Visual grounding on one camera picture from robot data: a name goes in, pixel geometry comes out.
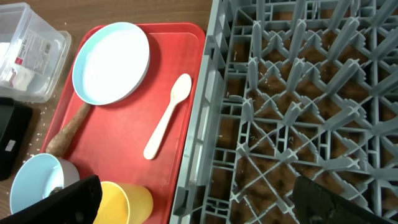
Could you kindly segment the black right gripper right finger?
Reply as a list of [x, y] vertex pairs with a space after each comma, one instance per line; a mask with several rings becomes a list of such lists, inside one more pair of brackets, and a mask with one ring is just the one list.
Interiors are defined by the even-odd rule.
[[301, 224], [390, 224], [303, 176], [296, 178], [292, 195]]

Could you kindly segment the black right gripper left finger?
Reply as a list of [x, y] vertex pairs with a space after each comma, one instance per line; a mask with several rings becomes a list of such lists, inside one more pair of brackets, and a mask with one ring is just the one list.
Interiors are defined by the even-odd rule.
[[1, 224], [93, 223], [102, 196], [99, 176], [90, 175], [2, 219]]

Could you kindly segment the dark brown food lump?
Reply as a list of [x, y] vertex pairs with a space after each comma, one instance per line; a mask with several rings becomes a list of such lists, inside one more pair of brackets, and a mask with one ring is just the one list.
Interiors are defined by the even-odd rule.
[[57, 192], [63, 190], [63, 187], [55, 187], [50, 193], [49, 196], [56, 194]]

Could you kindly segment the light blue bowl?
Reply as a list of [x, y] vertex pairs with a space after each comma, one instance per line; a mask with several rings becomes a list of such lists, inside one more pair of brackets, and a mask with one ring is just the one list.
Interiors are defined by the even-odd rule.
[[20, 212], [48, 197], [52, 190], [64, 189], [79, 179], [78, 170], [71, 162], [47, 153], [37, 154], [15, 176], [9, 199], [11, 213]]

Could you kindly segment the brown carrot stick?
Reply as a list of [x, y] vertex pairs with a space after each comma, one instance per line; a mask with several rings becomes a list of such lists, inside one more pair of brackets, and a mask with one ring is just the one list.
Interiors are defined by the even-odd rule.
[[83, 103], [74, 117], [49, 142], [45, 152], [55, 157], [63, 157], [72, 143], [72, 140], [87, 117], [91, 105]]

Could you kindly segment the light blue plate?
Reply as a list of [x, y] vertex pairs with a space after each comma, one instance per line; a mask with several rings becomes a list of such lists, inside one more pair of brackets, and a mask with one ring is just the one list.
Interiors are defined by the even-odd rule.
[[150, 64], [145, 32], [129, 22], [102, 27], [83, 44], [72, 68], [75, 93], [90, 105], [108, 105], [129, 96]]

